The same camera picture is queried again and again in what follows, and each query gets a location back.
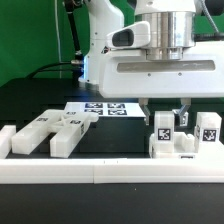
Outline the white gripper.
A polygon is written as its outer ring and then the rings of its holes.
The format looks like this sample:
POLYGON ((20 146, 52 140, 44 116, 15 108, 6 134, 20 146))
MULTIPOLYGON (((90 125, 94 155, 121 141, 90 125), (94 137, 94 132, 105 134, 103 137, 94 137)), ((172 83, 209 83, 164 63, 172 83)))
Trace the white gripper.
POLYGON ((140 49, 113 50, 103 58, 99 91, 105 98, 139 98, 146 124, 148 98, 181 98, 184 115, 190 98, 224 97, 224 41, 198 42, 174 61, 149 61, 140 49))

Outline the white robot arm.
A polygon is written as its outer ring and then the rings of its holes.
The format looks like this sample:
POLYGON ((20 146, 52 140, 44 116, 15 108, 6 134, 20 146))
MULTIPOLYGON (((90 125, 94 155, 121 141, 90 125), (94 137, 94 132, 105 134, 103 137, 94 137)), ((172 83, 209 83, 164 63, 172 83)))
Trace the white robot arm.
POLYGON ((224 34, 196 34, 194 19, 224 12, 224 0, 128 0, 134 23, 110 0, 64 0, 69 16, 86 6, 90 50, 76 46, 78 84, 105 98, 179 98, 184 114, 193 98, 224 97, 224 34))

